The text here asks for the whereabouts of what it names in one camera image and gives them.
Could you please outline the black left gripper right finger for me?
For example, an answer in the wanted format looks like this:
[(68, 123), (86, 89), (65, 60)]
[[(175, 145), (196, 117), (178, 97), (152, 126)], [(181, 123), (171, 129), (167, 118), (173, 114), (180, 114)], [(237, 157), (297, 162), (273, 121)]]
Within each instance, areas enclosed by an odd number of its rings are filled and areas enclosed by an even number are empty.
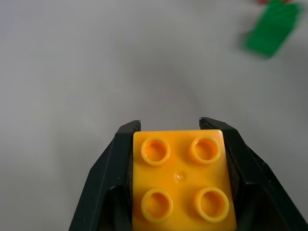
[(225, 122), (199, 119), (202, 130), (223, 133), (239, 231), (306, 231), (308, 224), (275, 174), (240, 133)]

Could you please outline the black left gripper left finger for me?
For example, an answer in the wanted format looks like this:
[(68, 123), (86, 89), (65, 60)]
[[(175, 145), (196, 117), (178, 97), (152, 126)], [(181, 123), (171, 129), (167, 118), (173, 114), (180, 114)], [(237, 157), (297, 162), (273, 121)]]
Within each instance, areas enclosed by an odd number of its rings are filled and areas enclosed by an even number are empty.
[(141, 123), (122, 125), (92, 166), (69, 230), (130, 231), (132, 229), (133, 135)]

